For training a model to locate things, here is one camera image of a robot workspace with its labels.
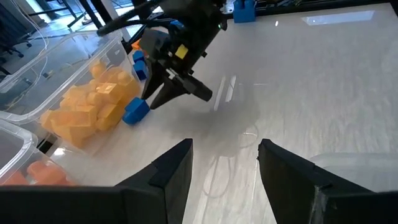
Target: table surface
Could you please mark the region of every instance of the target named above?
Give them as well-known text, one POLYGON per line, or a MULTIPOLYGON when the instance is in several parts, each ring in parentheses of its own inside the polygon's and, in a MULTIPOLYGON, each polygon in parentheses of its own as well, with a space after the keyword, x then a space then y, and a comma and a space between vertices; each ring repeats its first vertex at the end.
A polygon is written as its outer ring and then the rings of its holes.
POLYGON ((81 184, 114 185, 193 138, 184 223, 275 223, 262 138, 306 159, 397 152, 397 20, 389 4, 229 20, 194 67, 211 101, 182 96, 136 126, 121 122, 94 156, 52 159, 81 184))

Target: blue cube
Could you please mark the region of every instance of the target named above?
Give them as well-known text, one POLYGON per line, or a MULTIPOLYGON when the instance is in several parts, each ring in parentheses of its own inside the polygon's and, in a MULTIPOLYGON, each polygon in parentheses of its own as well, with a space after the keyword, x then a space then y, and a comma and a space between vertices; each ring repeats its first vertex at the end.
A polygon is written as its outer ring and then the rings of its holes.
POLYGON ((148 77, 148 68, 145 62, 138 61, 132 67, 134 71, 136 71, 136 74, 140 81, 143 81, 148 77))
POLYGON ((233 17, 235 23, 254 22, 256 20, 256 4, 254 0, 237 0, 234 2, 233 17))
POLYGON ((132 55, 132 60, 134 61, 134 63, 137 63, 139 61, 145 61, 144 52, 141 50, 135 51, 134 54, 132 55))
POLYGON ((140 122, 150 111, 145 100, 135 97, 126 107, 122 120, 129 125, 140 122))

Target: clear plastic container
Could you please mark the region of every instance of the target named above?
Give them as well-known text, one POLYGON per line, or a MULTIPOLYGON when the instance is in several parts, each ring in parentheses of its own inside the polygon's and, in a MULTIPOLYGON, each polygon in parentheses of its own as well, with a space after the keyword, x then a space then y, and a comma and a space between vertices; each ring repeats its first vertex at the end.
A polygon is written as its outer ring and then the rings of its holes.
POLYGON ((36 148, 31 132, 0 120, 0 142, 0 185, 76 185, 36 148))
POLYGON ((0 83, 0 119, 43 128, 95 152, 141 94, 131 61, 115 32, 76 32, 0 83))
POLYGON ((310 161, 374 192, 398 190, 398 154, 336 152, 314 156, 310 161))

